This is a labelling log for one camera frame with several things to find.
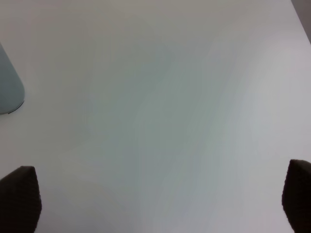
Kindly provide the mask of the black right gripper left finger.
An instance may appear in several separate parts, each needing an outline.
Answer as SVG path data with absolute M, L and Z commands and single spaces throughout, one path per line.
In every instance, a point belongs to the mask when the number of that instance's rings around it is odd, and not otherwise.
M 0 180 L 0 231 L 33 233 L 42 211 L 35 168 L 21 166 Z

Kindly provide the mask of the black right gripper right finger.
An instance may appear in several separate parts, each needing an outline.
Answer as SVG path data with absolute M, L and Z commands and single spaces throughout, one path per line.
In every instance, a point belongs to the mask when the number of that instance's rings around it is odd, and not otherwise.
M 282 207 L 295 233 L 311 231 L 311 164 L 292 159 L 282 192 Z

